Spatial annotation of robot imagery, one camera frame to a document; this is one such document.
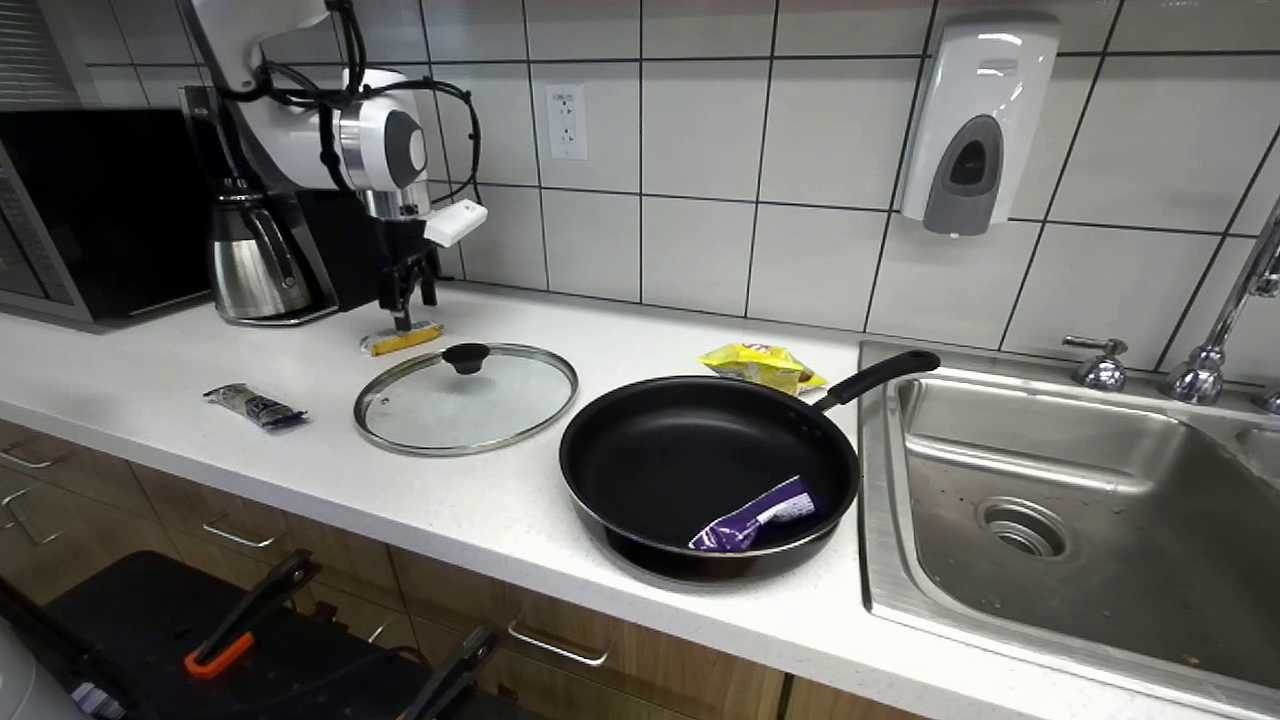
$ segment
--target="stainless steel sink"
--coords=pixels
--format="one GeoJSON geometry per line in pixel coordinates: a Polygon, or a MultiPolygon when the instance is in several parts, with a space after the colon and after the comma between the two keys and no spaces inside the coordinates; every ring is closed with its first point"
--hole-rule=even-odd
{"type": "Polygon", "coordinates": [[[872,612],[1280,714],[1280,425],[963,367],[865,401],[872,612]]]}

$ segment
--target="coffee maker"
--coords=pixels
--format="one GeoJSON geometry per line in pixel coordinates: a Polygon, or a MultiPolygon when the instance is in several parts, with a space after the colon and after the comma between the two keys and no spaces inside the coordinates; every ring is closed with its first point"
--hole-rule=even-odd
{"type": "Polygon", "coordinates": [[[229,323],[298,329],[382,300],[409,329],[412,289],[438,303],[439,256],[418,222],[291,188],[212,87],[187,87],[187,118],[215,178],[207,267],[229,323]]]}

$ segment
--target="frying pan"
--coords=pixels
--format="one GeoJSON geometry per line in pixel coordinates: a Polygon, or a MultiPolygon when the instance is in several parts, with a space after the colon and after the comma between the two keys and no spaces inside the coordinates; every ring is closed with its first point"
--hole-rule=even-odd
{"type": "Polygon", "coordinates": [[[654,573],[774,576],[814,556],[862,488],[862,459],[823,411],[937,365],[932,353],[903,353],[848,377],[815,403],[723,377],[624,385],[572,414],[559,471],[589,522],[654,573]],[[689,546],[709,521],[789,475],[805,475],[815,511],[764,522],[745,550],[689,546]]]}

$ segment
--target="kitchen counter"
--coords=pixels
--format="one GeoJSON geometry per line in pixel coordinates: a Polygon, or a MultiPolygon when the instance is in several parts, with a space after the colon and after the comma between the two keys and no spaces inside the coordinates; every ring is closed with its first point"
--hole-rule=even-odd
{"type": "MultiPolygon", "coordinates": [[[[695,371],[727,341],[789,345],[827,381],[855,367],[855,334],[842,330],[476,289],[445,289],[439,307],[449,334],[434,348],[491,341],[569,356],[582,371],[575,409],[629,381],[695,371]]],[[[491,456],[382,453],[356,435],[354,401],[409,356],[374,361],[360,348],[383,323],[375,307],[360,307],[314,329],[229,329],[206,303],[87,334],[0,317],[0,418],[921,714],[1195,714],[872,616],[855,511],[822,556],[774,580],[650,576],[613,556],[559,488],[555,444],[572,411],[491,456]],[[314,425],[265,435],[206,403],[200,393],[231,381],[305,409],[314,425]]],[[[836,409],[833,418],[855,435],[855,409],[836,409]]]]}

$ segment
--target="yellow sponge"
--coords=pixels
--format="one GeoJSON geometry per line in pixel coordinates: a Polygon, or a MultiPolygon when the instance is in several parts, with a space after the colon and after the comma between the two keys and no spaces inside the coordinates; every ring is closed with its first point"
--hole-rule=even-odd
{"type": "Polygon", "coordinates": [[[438,334],[445,334],[445,323],[418,323],[409,330],[363,334],[363,348],[367,348],[367,356],[394,356],[394,353],[409,353],[409,348],[434,345],[438,334]]]}

